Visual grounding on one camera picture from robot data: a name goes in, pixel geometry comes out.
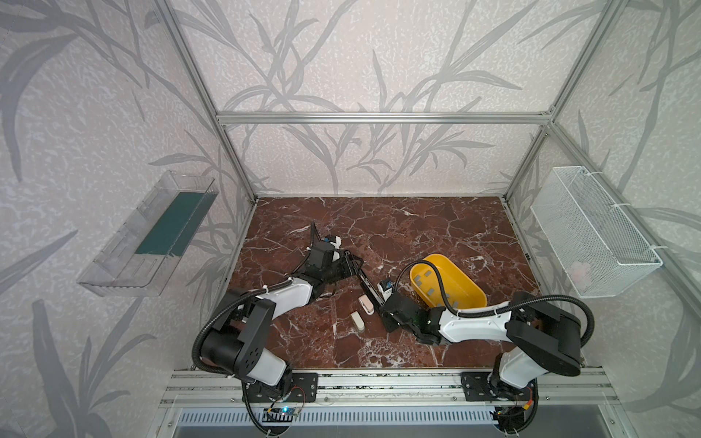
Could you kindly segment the black stapler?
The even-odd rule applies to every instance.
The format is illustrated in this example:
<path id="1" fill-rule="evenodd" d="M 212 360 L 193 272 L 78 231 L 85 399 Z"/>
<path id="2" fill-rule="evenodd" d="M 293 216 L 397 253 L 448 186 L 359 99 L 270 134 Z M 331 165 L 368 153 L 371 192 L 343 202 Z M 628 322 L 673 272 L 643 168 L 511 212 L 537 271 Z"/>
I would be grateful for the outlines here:
<path id="1" fill-rule="evenodd" d="M 345 270 L 350 277 L 357 277 L 361 283 L 361 287 L 365 295 L 370 299 L 376 310 L 381 310 L 385 305 L 383 295 L 378 291 L 376 286 L 372 284 L 369 277 L 363 270 L 364 260 L 357 255 L 354 255 L 350 250 L 343 252 L 343 260 Z"/>

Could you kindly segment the pink mini stapler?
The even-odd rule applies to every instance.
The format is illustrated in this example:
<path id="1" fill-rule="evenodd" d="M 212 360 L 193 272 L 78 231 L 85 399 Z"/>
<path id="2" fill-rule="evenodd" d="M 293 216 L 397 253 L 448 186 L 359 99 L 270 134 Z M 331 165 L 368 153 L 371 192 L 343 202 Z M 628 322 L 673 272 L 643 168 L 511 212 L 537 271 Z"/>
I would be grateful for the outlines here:
<path id="1" fill-rule="evenodd" d="M 361 296 L 358 299 L 361 308 L 363 311 L 368 315 L 373 315 L 374 314 L 374 305 L 372 304 L 372 301 L 367 296 Z"/>

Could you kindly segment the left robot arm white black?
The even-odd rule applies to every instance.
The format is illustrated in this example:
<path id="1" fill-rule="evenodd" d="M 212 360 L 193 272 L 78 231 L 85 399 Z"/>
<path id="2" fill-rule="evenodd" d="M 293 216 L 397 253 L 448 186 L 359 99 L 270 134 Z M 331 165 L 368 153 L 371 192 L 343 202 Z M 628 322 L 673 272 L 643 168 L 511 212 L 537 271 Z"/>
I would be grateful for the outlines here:
<path id="1" fill-rule="evenodd" d="M 234 290 L 220 301 L 195 337 L 193 365 L 204 372 L 287 392 L 292 385 L 290 365 L 266 348 L 274 320 L 308 306 L 326 286 L 353 274 L 353 259 L 341 249 L 341 238 L 321 237 L 311 224 L 307 253 L 287 279 L 257 290 Z"/>

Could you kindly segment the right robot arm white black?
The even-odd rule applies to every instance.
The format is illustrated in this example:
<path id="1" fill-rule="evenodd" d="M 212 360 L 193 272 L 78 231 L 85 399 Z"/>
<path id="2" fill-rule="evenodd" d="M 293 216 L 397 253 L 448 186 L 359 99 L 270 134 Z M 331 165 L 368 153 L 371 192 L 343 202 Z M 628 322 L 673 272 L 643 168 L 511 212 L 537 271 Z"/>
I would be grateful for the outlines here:
<path id="1" fill-rule="evenodd" d="M 388 331 L 404 329 L 426 345 L 466 341 L 512 344 L 497 355 L 483 393 L 492 399 L 514 400 L 533 392 L 541 376 L 576 377 L 581 350 L 595 329 L 591 309 L 567 295 L 534 296 L 517 292 L 490 306 L 486 293 L 444 255 L 429 255 L 402 269 L 420 299 L 416 303 L 399 290 L 397 279 L 370 284 L 366 290 Z"/>

